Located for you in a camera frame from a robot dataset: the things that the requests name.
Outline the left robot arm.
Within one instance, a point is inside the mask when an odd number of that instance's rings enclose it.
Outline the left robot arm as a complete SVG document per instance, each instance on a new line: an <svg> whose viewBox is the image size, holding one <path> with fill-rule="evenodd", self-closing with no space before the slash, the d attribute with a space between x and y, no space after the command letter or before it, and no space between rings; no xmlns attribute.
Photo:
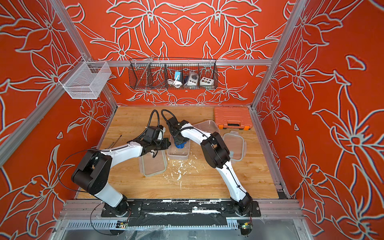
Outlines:
<svg viewBox="0 0 384 240"><path fill-rule="evenodd" d="M129 211L127 197L109 184L110 170L129 159L168 149L171 143L164 137L165 131L162 125L150 126L142 135L120 147L87 150L72 174L72 182L107 204L113 214L123 216Z"/></svg>

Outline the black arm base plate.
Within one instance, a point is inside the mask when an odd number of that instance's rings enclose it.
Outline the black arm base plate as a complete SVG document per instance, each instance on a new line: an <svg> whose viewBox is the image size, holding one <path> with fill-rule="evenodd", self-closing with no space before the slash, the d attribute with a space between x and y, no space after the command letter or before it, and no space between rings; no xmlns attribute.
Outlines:
<svg viewBox="0 0 384 240"><path fill-rule="evenodd" d="M122 217L140 217L144 214L219 214L224 217L260 217L259 203L254 201L245 214L237 213L231 199L131 199L128 210Z"/></svg>

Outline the clear lunch box lid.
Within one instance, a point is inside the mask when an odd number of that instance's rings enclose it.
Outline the clear lunch box lid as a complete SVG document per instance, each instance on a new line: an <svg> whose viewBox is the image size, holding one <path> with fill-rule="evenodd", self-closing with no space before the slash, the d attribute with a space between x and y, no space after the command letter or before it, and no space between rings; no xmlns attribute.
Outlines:
<svg viewBox="0 0 384 240"><path fill-rule="evenodd" d="M246 156L247 142L239 132L230 131L223 135L223 140L230 151L232 162L240 162Z"/></svg>

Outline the clear lunch box with lid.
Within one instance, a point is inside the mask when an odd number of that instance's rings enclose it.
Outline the clear lunch box with lid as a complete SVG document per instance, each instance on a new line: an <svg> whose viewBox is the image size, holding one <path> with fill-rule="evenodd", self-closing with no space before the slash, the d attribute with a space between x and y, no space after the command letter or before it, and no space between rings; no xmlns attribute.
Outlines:
<svg viewBox="0 0 384 240"><path fill-rule="evenodd" d="M220 133L220 129L218 128L217 124L213 120L207 120L207 121L194 124L194 127L210 134L214 132Z"/></svg>

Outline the blue cleaning cloth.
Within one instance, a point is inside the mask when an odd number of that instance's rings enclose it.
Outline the blue cleaning cloth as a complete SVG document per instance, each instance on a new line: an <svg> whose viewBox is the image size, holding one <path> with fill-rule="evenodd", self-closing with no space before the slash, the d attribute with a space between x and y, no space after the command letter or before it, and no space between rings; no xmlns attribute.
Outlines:
<svg viewBox="0 0 384 240"><path fill-rule="evenodd" d="M176 148L178 149L183 149L185 147L186 143L181 143L181 144L175 144Z"/></svg>

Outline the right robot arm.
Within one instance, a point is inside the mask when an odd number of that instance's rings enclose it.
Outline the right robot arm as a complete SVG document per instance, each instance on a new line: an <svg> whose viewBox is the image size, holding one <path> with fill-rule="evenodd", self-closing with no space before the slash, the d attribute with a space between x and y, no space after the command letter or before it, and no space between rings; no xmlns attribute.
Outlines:
<svg viewBox="0 0 384 240"><path fill-rule="evenodd" d="M225 182L234 211L239 216L250 214L253 209L253 198L238 179L230 157L230 151L219 133L208 133L194 127L189 122L178 121L176 117L165 119L176 145L190 140L202 148L206 162L216 169Z"/></svg>

